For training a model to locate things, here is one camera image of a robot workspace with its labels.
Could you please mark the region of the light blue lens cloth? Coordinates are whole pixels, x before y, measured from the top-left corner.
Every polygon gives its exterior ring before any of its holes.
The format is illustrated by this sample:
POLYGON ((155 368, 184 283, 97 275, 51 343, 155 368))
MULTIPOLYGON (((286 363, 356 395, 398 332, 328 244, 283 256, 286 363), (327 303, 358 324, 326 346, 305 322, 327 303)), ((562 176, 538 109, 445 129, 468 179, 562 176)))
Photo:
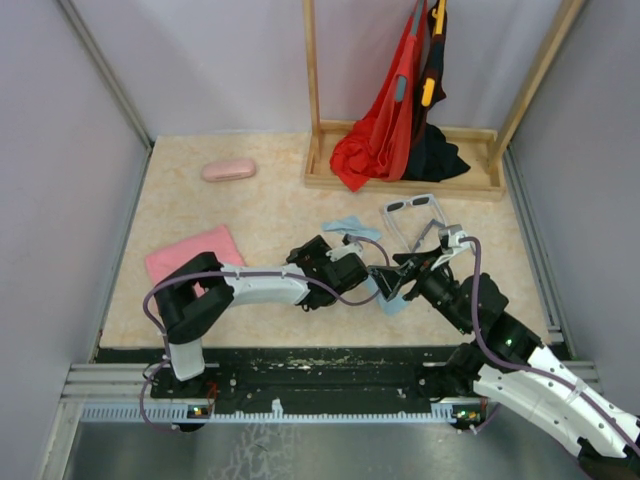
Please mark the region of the light blue lens cloth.
POLYGON ((377 284, 374 279, 368 277, 364 282, 364 285, 371 294, 374 295, 374 301, 380 307, 380 309, 388 316, 393 316, 404 310, 409 306, 409 303, 405 301, 401 296, 396 296, 392 300, 386 300, 385 297, 378 291, 377 284))

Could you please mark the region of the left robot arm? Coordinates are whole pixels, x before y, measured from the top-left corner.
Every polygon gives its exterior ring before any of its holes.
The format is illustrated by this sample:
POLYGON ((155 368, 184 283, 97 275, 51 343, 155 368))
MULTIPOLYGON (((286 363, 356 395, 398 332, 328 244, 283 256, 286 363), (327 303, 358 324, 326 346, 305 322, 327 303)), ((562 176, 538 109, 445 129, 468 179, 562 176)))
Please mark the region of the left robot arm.
POLYGON ((198 254, 147 294, 143 310, 155 302, 172 383, 194 397, 208 384, 202 337, 227 310, 269 303, 316 310, 341 300, 367 277, 360 245, 345 240, 333 248, 317 235, 292 249, 279 267, 235 266, 213 252, 198 254))

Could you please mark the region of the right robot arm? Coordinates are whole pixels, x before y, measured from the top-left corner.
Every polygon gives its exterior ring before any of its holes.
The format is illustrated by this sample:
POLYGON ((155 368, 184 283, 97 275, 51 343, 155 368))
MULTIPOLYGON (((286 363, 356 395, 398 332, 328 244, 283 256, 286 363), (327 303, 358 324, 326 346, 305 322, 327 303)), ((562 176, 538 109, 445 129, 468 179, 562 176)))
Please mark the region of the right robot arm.
POLYGON ((461 396, 475 392, 527 419, 577 459, 629 468, 639 460, 639 419, 584 384, 541 338, 506 311, 507 298, 481 271, 479 240, 397 254, 394 266, 372 266, 385 299, 405 285, 407 301, 423 297, 474 341, 459 347, 462 360, 446 372, 461 396))

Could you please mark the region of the crumpled light blue cloth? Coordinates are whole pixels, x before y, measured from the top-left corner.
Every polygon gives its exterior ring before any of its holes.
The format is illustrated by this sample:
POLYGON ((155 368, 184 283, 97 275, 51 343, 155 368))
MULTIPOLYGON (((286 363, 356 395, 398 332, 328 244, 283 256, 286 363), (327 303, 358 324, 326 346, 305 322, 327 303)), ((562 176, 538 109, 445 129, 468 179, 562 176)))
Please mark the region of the crumpled light blue cloth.
POLYGON ((321 228, 324 232, 363 237, 372 241, 378 241, 382 238, 382 233, 378 229, 365 226, 355 215, 323 222, 321 228))

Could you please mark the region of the dark hanging garment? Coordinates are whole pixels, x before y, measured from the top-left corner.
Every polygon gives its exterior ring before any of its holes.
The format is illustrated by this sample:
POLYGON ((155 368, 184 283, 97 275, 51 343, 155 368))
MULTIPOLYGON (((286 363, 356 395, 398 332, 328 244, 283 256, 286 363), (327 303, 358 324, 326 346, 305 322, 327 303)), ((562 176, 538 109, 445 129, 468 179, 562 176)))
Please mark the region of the dark hanging garment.
POLYGON ((425 64, 414 89, 411 148, 402 179, 441 182, 468 173, 470 166, 460 157, 459 147, 428 121, 432 108, 447 95, 430 109, 421 105, 424 68, 425 64))

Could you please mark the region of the red hanging garment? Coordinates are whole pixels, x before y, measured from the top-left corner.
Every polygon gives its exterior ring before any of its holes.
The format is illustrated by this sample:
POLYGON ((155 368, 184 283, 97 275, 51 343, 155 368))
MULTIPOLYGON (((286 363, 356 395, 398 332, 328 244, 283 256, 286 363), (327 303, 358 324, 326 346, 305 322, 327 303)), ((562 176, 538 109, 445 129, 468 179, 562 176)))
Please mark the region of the red hanging garment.
POLYGON ((398 181, 405 172, 412 136, 414 84, 425 43, 427 12, 427 3, 418 1, 376 100, 333 150, 331 171, 352 192, 371 179, 398 181))

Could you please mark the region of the pink folded cloth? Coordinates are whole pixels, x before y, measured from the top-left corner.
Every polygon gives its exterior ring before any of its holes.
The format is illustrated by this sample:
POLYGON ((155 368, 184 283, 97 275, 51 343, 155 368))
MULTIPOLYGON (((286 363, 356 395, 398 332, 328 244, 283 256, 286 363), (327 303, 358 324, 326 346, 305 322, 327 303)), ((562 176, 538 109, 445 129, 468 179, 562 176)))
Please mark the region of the pink folded cloth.
POLYGON ((147 274, 152 284, 156 285, 204 252, 213 252, 222 263, 245 266, 230 230, 226 225, 219 225, 148 254, 145 257, 147 274))

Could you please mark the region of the wooden clothes rack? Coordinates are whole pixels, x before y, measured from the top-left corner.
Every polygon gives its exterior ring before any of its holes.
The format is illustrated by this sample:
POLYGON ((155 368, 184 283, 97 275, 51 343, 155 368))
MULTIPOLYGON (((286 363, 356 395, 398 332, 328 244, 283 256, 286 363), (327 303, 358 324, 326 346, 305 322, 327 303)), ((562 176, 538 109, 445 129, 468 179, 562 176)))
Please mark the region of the wooden clothes rack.
POLYGON ((429 121, 430 111, 446 98, 444 1, 415 3, 382 88, 362 119, 322 118, 315 4, 302 6, 311 110, 306 186, 499 200, 506 190, 503 156, 584 4, 560 3, 499 130, 429 121))

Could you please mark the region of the pink glasses case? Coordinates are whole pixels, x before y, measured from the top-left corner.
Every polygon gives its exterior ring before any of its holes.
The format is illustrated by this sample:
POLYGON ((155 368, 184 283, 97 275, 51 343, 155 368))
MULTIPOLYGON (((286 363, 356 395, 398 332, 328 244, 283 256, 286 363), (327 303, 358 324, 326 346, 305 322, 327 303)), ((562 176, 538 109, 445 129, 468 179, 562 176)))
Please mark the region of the pink glasses case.
POLYGON ((257 166, 252 159, 231 158, 206 164, 200 176, 205 182, 215 183, 250 178, 256 171, 257 166))

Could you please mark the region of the yellow clothes hanger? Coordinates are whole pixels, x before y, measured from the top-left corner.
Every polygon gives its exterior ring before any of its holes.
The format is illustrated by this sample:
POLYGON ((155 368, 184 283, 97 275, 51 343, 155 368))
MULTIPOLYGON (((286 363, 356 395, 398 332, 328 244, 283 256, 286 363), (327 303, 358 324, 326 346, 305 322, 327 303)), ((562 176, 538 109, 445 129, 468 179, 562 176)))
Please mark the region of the yellow clothes hanger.
POLYGON ((446 97, 442 88, 444 73, 444 52, 447 26, 447 1, 436 1, 429 11, 427 24, 430 43, 425 68, 423 70, 423 92, 421 105, 432 108, 446 97))

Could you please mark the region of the grey blue frame glasses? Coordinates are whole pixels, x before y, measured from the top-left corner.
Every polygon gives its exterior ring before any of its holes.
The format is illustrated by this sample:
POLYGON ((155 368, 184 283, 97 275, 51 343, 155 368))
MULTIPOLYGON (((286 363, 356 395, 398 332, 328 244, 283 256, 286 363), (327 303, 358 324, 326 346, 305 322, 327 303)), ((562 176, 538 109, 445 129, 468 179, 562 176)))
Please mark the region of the grey blue frame glasses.
POLYGON ((423 228, 423 230, 421 231, 421 233, 419 234, 418 238, 416 239, 413 247, 411 248, 410 252, 414 253, 417 252, 418 249, 422 246, 423 241, 426 239, 427 235, 434 229, 442 229, 445 227, 445 224, 438 221, 437 219, 433 218, 431 219, 427 225, 423 228))

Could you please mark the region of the white frame sunglasses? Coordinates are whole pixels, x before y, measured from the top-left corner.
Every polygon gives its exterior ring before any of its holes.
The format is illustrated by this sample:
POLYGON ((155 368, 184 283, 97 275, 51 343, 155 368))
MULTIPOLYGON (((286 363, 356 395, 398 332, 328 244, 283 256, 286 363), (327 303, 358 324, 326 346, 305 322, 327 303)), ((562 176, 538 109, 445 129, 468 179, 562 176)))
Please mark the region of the white frame sunglasses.
POLYGON ((410 242, 405 232, 410 220, 416 221, 418 226, 410 227, 409 232, 418 233, 418 236, 433 218, 445 225, 448 223, 439 201, 431 193, 423 193, 411 198, 387 202, 382 207, 382 216, 390 230, 397 236, 407 251, 411 250, 416 241, 410 242))

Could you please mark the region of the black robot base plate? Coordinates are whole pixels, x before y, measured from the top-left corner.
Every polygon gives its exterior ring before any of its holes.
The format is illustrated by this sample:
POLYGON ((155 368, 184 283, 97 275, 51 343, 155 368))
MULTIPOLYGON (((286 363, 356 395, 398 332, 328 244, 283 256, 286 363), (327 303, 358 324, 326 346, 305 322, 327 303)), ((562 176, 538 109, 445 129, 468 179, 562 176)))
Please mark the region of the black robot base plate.
POLYGON ((478 398, 486 361, 474 343, 459 347, 207 348, 204 370, 178 379, 158 348, 101 348, 99 364, 140 363, 154 400, 187 400, 190 417, 426 414, 446 399, 478 398))

